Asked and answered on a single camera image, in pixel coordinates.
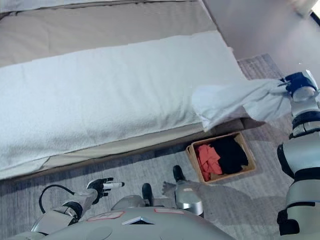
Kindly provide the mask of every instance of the bed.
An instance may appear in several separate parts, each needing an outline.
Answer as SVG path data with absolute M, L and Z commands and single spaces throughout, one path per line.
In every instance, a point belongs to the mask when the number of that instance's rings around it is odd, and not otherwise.
M 204 133 L 192 110 L 246 81 L 201 1 L 88 2 L 0 20 L 0 179 L 254 125 Z

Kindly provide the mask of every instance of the beige bed sheet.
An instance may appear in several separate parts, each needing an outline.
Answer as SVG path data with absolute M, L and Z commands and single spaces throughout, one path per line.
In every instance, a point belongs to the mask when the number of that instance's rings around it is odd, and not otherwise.
M 244 125 L 240 119 L 223 123 L 220 126 L 213 128 L 209 132 L 203 132 L 203 127 L 200 123 L 177 127 L 166 131 L 108 142 L 100 146 L 94 146 L 62 155 L 52 156 L 39 171 L 75 164 L 89 159 L 127 153 L 134 150 L 147 151 L 153 148 L 168 147 L 193 141 L 195 139 L 217 136 L 241 130 L 244 130 Z
M 0 21 L 0 67 L 216 29 L 197 1 L 19 12 Z

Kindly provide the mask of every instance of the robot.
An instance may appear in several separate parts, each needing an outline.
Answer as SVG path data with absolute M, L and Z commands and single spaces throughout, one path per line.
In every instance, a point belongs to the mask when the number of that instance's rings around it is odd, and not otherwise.
M 286 207 L 278 213 L 281 240 L 318 240 L 320 237 L 320 103 L 318 86 L 309 71 L 281 79 L 292 107 L 293 133 L 281 144 L 277 155 L 281 168 L 294 179 L 286 196 Z M 173 168 L 176 208 L 154 206 L 152 188 L 142 186 L 142 197 L 130 195 L 109 212 L 80 221 L 84 213 L 124 183 L 98 179 L 86 190 L 74 193 L 62 206 L 45 212 L 24 232 L 8 240 L 234 240 L 203 218 L 201 198 L 186 180 L 180 166 Z

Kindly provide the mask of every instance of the red clothing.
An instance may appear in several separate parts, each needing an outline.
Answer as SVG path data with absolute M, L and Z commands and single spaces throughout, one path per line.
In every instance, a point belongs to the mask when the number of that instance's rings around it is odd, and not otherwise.
M 197 151 L 198 163 L 205 181 L 210 180 L 210 173 L 217 175 L 222 174 L 221 167 L 218 163 L 220 156 L 213 147 L 204 144 L 199 146 Z

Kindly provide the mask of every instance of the white towel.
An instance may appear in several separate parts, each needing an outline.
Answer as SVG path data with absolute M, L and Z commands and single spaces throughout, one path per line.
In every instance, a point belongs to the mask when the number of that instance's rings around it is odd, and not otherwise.
M 218 31 L 0 68 L 0 179 L 24 163 L 39 169 L 34 160 L 199 123 L 194 90 L 235 80 L 246 82 Z
M 192 95 L 192 106 L 204 131 L 248 116 L 269 122 L 291 111 L 289 94 L 282 84 L 280 80 L 257 79 L 228 86 L 200 86 Z

